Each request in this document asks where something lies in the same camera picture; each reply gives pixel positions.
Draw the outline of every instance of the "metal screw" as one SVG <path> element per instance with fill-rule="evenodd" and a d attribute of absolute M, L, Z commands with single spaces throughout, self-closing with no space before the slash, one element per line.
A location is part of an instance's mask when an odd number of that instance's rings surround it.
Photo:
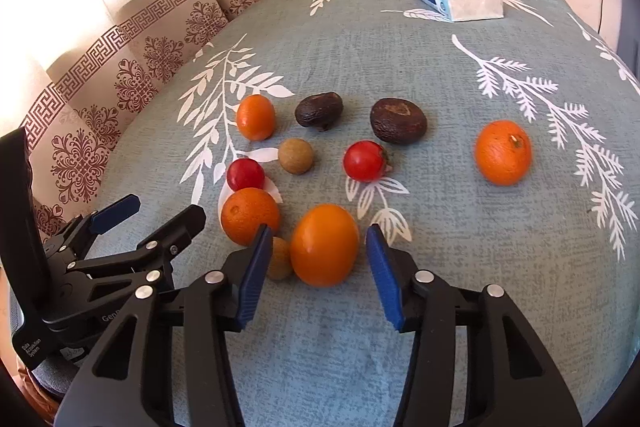
<path fill-rule="evenodd" d="M 502 297 L 504 295 L 502 286 L 498 286 L 497 284 L 490 284 L 489 286 L 487 286 L 486 292 L 492 297 Z"/>
<path fill-rule="evenodd" d="M 431 273 L 429 270 L 418 270 L 415 273 L 414 277 L 415 277 L 415 280 L 417 280 L 417 282 L 424 282 L 424 283 L 433 282 L 433 280 L 436 278 L 434 274 Z"/>
<path fill-rule="evenodd" d="M 204 280 L 206 280 L 206 282 L 209 284 L 217 284 L 219 282 L 222 282 L 224 278 L 225 275 L 218 270 L 213 270 L 204 276 Z"/>
<path fill-rule="evenodd" d="M 151 288 L 151 286 L 147 286 L 146 284 L 136 289 L 136 297 L 138 299 L 146 299 L 153 294 L 154 294 L 154 289 Z"/>
<path fill-rule="evenodd" d="M 160 270 L 151 270 L 148 274 L 146 274 L 146 280 L 149 282 L 155 282 L 160 279 Z"/>

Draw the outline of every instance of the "tangerine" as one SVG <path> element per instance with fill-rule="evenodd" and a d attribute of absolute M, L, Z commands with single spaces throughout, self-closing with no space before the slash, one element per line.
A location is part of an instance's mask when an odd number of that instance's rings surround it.
<path fill-rule="evenodd" d="M 351 272 L 359 244 L 351 214 L 337 204 L 319 204 L 300 219 L 291 236 L 293 270 L 308 285 L 334 286 Z"/>
<path fill-rule="evenodd" d="M 247 187 L 229 196 L 220 214 L 222 230 L 238 245 L 248 247 L 262 223 L 275 234 L 280 227 L 280 211 L 271 195 L 261 188 Z"/>
<path fill-rule="evenodd" d="M 476 163 L 496 185 L 519 182 L 531 165 L 531 142 L 518 124 L 498 120 L 488 124 L 476 141 Z"/>
<path fill-rule="evenodd" d="M 261 94 L 246 97 L 238 107 L 236 124 L 238 131 L 247 140 L 266 140 L 276 128 L 276 112 L 273 104 Z"/>

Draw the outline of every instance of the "cherry tomato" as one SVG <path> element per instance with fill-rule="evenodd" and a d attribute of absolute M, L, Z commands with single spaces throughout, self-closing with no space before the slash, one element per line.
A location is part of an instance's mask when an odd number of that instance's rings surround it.
<path fill-rule="evenodd" d="M 385 173 L 386 153 L 380 145 L 370 140 L 356 142 L 344 154 L 342 166 L 348 177 L 370 183 Z"/>
<path fill-rule="evenodd" d="M 239 158 L 229 165 L 226 182 L 231 190 L 255 187 L 264 188 L 264 170 L 256 160 Z"/>

